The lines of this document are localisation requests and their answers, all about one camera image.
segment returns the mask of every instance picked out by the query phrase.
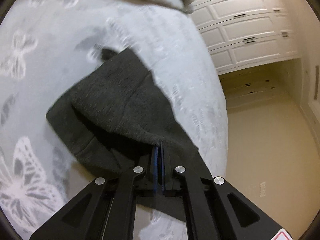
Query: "mattress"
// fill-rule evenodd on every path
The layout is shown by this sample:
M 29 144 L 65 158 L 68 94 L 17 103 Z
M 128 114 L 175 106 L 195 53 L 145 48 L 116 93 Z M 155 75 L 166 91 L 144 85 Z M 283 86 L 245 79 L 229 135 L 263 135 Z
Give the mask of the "mattress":
M 225 175 L 225 98 L 188 15 L 145 0 L 16 0 L 0 25 L 0 206 L 24 240 L 94 179 L 45 114 L 102 64 L 101 46 L 139 56 L 212 176 Z M 188 239 L 184 222 L 143 206 L 133 238 Z

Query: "warning label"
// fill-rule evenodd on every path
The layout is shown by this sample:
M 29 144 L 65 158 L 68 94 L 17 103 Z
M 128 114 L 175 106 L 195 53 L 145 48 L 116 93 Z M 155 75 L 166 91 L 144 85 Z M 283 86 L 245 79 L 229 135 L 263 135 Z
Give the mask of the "warning label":
M 281 229 L 271 240 L 292 240 L 292 238 L 287 231 Z

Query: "dark gray cloth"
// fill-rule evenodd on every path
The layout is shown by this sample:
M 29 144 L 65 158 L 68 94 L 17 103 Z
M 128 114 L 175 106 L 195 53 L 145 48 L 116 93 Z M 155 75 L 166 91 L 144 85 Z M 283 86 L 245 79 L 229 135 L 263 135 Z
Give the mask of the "dark gray cloth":
M 74 85 L 48 111 L 47 120 L 95 176 L 118 176 L 137 164 L 141 155 L 149 154 L 152 145 L 164 141 L 175 163 L 211 178 L 197 147 L 176 122 L 169 101 L 154 85 L 151 72 L 130 49 Z M 158 210 L 181 219 L 163 205 Z

